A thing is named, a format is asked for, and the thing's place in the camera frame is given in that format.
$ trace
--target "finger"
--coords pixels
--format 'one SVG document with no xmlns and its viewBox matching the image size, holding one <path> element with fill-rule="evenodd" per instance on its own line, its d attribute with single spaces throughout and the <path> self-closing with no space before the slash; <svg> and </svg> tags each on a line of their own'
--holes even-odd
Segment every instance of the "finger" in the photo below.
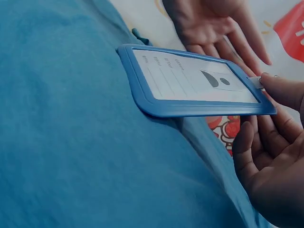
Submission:
<svg viewBox="0 0 304 228">
<path fill-rule="evenodd" d="M 261 83 L 276 102 L 300 111 L 304 98 L 304 82 L 293 82 L 263 73 Z"/>
<path fill-rule="evenodd" d="M 264 150 L 273 158 L 277 157 L 290 145 L 289 142 L 277 131 L 276 126 L 269 115 L 258 116 L 257 122 Z"/>
<path fill-rule="evenodd" d="M 189 52 L 205 55 L 205 52 L 204 52 L 203 48 L 201 47 L 201 45 L 187 45 L 186 49 Z"/>
<path fill-rule="evenodd" d="M 274 105 L 277 115 L 273 115 L 271 118 L 279 134 L 292 144 L 303 132 L 303 128 L 280 104 L 274 102 Z"/>
<path fill-rule="evenodd" d="M 256 55 L 266 64 L 271 65 L 270 57 L 267 53 L 266 46 L 263 42 L 262 36 L 260 35 L 259 29 L 253 18 L 251 11 L 246 3 L 238 8 L 232 15 L 240 28 L 242 29 L 248 44 L 251 46 Z"/>
<path fill-rule="evenodd" d="M 253 142 L 254 130 L 250 122 L 245 122 L 237 134 L 233 146 L 233 161 L 237 177 L 246 189 L 250 179 L 258 173 L 253 162 L 251 145 Z"/>
<path fill-rule="evenodd" d="M 262 170 L 273 161 L 273 158 L 264 151 L 264 147 L 258 133 L 256 116 L 241 116 L 241 124 L 246 121 L 249 121 L 252 124 L 254 130 L 254 137 L 251 146 L 252 159 L 257 169 Z"/>
<path fill-rule="evenodd" d="M 203 50 L 207 56 L 213 56 L 216 58 L 220 58 L 219 53 L 218 53 L 217 49 L 213 46 L 213 44 L 203 46 Z"/>
<path fill-rule="evenodd" d="M 239 31 L 234 30 L 227 34 L 227 37 L 242 58 L 245 65 L 248 66 L 256 75 L 261 75 L 261 69 L 256 57 L 252 54 L 251 49 L 247 41 L 244 39 L 243 34 Z"/>
<path fill-rule="evenodd" d="M 255 73 L 234 53 L 229 43 L 223 38 L 214 44 L 221 58 L 234 62 L 250 77 L 256 76 Z"/>
</svg>

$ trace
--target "cartoon print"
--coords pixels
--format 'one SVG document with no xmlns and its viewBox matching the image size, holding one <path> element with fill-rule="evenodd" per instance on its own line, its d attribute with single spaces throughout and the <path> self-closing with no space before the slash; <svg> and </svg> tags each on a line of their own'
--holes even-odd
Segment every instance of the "cartoon print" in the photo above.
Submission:
<svg viewBox="0 0 304 228">
<path fill-rule="evenodd" d="M 210 117 L 206 117 L 208 126 L 210 129 L 213 130 L 214 134 L 223 142 L 228 153 L 232 156 L 232 143 L 240 129 L 240 117 L 227 116 L 213 118 L 213 121 L 211 121 Z"/>
<path fill-rule="evenodd" d="M 271 24 L 264 20 L 264 24 L 271 28 Z M 296 4 L 274 26 L 286 53 L 304 62 L 304 1 Z"/>
</svg>

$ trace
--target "printed line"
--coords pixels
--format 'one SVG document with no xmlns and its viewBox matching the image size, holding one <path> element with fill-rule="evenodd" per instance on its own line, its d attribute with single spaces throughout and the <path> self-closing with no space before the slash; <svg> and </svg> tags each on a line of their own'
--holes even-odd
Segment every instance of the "printed line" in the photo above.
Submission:
<svg viewBox="0 0 304 228">
<path fill-rule="evenodd" d="M 220 73 L 220 72 L 214 72 L 214 71 L 209 71 L 209 70 L 202 70 L 202 71 L 205 71 L 207 73 L 216 73 L 216 74 L 221 74 L 221 75 L 228 75 L 227 73 Z"/>
<path fill-rule="evenodd" d="M 175 77 L 175 79 L 177 80 L 177 82 L 180 84 L 180 87 L 181 87 L 181 89 L 184 91 L 184 94 L 186 95 L 186 96 L 188 96 L 188 94 L 186 93 L 186 91 L 184 90 L 184 88 L 181 86 L 181 83 L 180 83 L 180 81 L 177 79 L 177 77 L 176 77 L 176 75 L 174 74 L 174 72 L 171 70 L 171 72 L 172 72 L 172 74 L 174 75 L 174 77 Z"/>
<path fill-rule="evenodd" d="M 192 87 L 192 89 L 194 90 L 194 92 L 197 94 L 198 92 L 196 92 L 195 88 L 193 87 L 192 83 L 189 81 L 188 77 L 185 75 L 185 73 L 182 71 L 182 74 L 184 75 L 184 77 L 186 78 L 186 80 L 189 82 L 190 86 Z"/>
<path fill-rule="evenodd" d="M 161 71 L 161 73 L 162 73 L 163 77 L 165 78 L 165 80 L 166 80 L 166 82 L 167 82 L 168 86 L 170 87 L 170 89 L 171 89 L 171 91 L 172 91 L 173 95 L 175 96 L 175 93 L 174 93 L 174 91 L 172 90 L 172 88 L 171 88 L 171 86 L 170 86 L 169 82 L 167 81 L 167 79 L 166 79 L 165 75 L 163 74 L 162 69 L 160 69 L 160 68 L 159 68 L 159 70 Z"/>
<path fill-rule="evenodd" d="M 151 73 L 151 71 L 150 71 L 149 68 L 148 68 L 148 71 L 149 71 L 149 73 L 150 73 L 150 75 L 151 75 L 151 77 L 152 77 L 152 79 L 153 79 L 153 81 L 154 81 L 154 83 L 155 83 L 155 85 L 156 85 L 156 88 L 158 89 L 158 92 L 160 92 L 160 95 L 161 95 L 161 97 L 162 97 L 162 93 L 161 93 L 161 91 L 160 91 L 158 85 L 156 84 L 156 81 L 155 81 L 155 79 L 154 79 L 154 77 L 153 77 L 153 75 L 152 75 L 152 73 Z"/>
<path fill-rule="evenodd" d="M 232 90 L 232 89 L 219 89 L 219 90 L 225 90 L 225 91 L 231 91 L 231 92 L 240 92 L 240 93 L 243 92 L 243 91 Z"/>
</svg>

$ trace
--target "hand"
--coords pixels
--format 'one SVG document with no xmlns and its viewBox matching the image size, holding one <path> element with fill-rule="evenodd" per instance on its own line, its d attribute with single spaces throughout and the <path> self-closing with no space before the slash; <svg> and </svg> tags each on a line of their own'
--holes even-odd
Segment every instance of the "hand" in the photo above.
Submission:
<svg viewBox="0 0 304 228">
<path fill-rule="evenodd" d="M 303 227 L 304 132 L 278 103 L 299 111 L 304 124 L 304 83 L 267 74 L 261 82 L 278 113 L 241 119 L 232 149 L 236 174 L 268 221 L 282 228 Z"/>
<path fill-rule="evenodd" d="M 163 0 L 163 4 L 188 51 L 230 60 L 249 76 L 261 75 L 249 46 L 262 61 L 271 64 L 246 0 Z"/>
</svg>

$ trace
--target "fingernail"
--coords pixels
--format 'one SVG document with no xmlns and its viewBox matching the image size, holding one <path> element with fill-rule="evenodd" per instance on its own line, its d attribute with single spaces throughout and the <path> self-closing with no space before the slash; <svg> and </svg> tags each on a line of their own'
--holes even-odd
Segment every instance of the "fingernail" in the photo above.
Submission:
<svg viewBox="0 0 304 228">
<path fill-rule="evenodd" d="M 261 78 L 260 78 L 260 83 L 263 84 L 264 77 L 271 77 L 271 75 L 267 72 L 262 73 Z"/>
<path fill-rule="evenodd" d="M 268 55 L 268 59 L 269 59 L 269 65 L 272 65 L 272 61 L 271 61 L 271 57 L 270 57 L 270 54 L 269 53 L 267 53 L 267 55 Z"/>
</svg>

